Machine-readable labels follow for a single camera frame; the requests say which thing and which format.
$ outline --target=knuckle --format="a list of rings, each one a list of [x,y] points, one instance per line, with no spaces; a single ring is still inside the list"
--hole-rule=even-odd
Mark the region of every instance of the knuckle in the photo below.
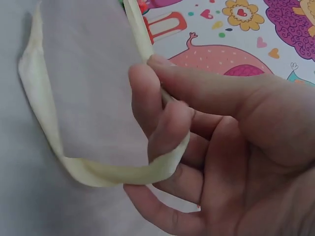
[[[177,231],[179,227],[179,212],[177,210],[173,210],[173,215],[172,215],[172,230],[174,232]]]

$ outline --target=finger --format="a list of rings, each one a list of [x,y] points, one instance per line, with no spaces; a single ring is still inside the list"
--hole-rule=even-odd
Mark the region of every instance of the finger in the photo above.
[[[156,130],[149,138],[150,162],[170,152],[183,140],[189,132],[191,116],[188,107],[182,102],[174,101],[166,105]],[[196,204],[200,202],[202,185],[203,174],[181,163],[169,179],[154,184],[162,191]]]
[[[191,68],[164,66],[149,60],[161,84],[172,96],[201,112],[239,118],[250,110],[250,97],[274,80],[266,75],[222,76]]]
[[[147,137],[155,130],[162,113],[160,82],[147,65],[137,64],[129,69],[132,89],[132,111]]]
[[[148,61],[148,64],[150,63],[157,63],[161,65],[168,65],[172,66],[174,64],[171,63],[168,59],[160,56],[160,55],[152,55]],[[210,115],[206,113],[202,113],[196,110],[193,110],[195,112],[191,128],[190,130],[200,135],[201,137],[204,137],[205,139],[209,140],[215,127],[221,120],[221,116],[216,115]]]
[[[191,236],[204,231],[199,214],[183,213],[166,206],[148,187],[125,184],[124,190],[142,217],[166,233]]]
[[[190,133],[190,140],[181,162],[195,169],[203,170],[208,145],[208,140]]]
[[[163,112],[159,80],[149,66],[142,64],[130,68],[129,80],[134,117],[149,137],[156,129]],[[201,168],[208,143],[196,135],[192,135],[190,140],[183,160],[189,165]]]
[[[223,116],[211,115],[200,111],[195,111],[191,122],[191,132],[210,140],[213,131],[222,120]]]
[[[214,131],[205,163],[202,205],[212,222],[237,222],[244,207],[248,147],[238,122],[225,117]]]

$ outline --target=fingernail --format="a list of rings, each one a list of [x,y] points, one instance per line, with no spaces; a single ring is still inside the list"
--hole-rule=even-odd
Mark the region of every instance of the fingernail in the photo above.
[[[160,56],[160,55],[157,55],[157,54],[154,54],[152,55],[150,58],[149,58],[149,61],[150,62],[153,62],[153,63],[157,63],[157,64],[160,64],[160,65],[168,65],[168,66],[173,66],[174,64],[172,62],[170,62],[168,59]]]

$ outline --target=cartoon print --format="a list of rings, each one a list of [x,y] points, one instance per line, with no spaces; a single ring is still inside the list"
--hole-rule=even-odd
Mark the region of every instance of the cartoon print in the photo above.
[[[187,23],[179,12],[171,12],[154,19],[144,16],[143,20],[152,44],[187,28]]]
[[[268,55],[274,59],[279,59],[280,55],[279,55],[279,49],[278,48],[273,48]]]
[[[262,61],[241,49],[223,45],[194,46],[191,41],[196,37],[194,32],[190,33],[188,49],[170,58],[174,64],[231,76],[273,74]]]
[[[303,80],[295,74],[295,71],[299,68],[299,66],[296,63],[291,63],[291,68],[293,71],[291,72],[291,74],[289,75],[287,80],[289,80],[290,82],[293,82],[293,83],[301,83],[301,84],[306,84],[306,85],[310,85],[310,86],[315,86],[315,84],[313,84],[309,81]]]
[[[222,13],[228,16],[227,21],[232,26],[240,26],[243,31],[259,30],[259,24],[263,24],[265,19],[257,14],[258,7],[248,4],[247,0],[228,0],[225,2],[226,8]]]
[[[315,0],[264,0],[276,33],[304,59],[315,61]]]

